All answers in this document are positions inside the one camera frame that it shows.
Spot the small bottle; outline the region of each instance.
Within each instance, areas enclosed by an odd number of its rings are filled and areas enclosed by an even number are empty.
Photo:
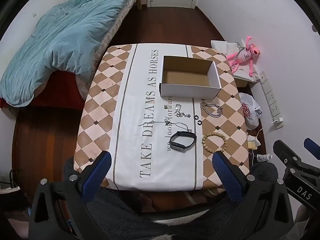
[[[265,155],[257,154],[257,161],[258,162],[266,162],[270,159],[272,159],[272,155],[270,155],[270,154],[265,154]]]

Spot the screw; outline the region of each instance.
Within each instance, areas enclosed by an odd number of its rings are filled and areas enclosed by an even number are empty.
[[[78,176],[76,174],[72,174],[70,177],[69,177],[69,180],[71,181],[75,181],[78,179]]]
[[[317,32],[317,29],[314,25],[311,26],[312,30],[316,33]]]
[[[248,181],[254,181],[256,178],[253,175],[247,176]]]
[[[46,184],[47,182],[48,182],[47,179],[41,179],[40,184],[41,184],[41,185],[44,185],[44,184]]]
[[[280,184],[280,185],[282,185],[283,184],[283,180],[282,179],[277,179],[277,182]]]

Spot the red bedsheet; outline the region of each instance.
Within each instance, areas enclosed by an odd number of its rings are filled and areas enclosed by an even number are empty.
[[[31,101],[30,105],[83,111],[84,103],[76,84],[75,74],[57,70],[51,74],[45,89]],[[0,98],[0,108],[6,106],[7,102]]]

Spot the watch face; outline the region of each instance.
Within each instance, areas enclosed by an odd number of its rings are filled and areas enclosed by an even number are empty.
[[[182,151],[183,151],[182,148],[179,148],[179,147],[174,146],[174,145],[171,145],[170,147],[171,147],[171,149],[176,150],[176,151],[179,151],[179,152],[182,152]]]

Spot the wooden floor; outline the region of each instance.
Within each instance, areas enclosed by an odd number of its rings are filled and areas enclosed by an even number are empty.
[[[211,47],[223,40],[195,9],[175,7],[132,9],[110,46],[130,43],[180,43]],[[73,156],[81,112],[63,108],[25,107],[18,113],[12,149],[12,167],[30,199],[42,178],[60,181],[64,162]]]

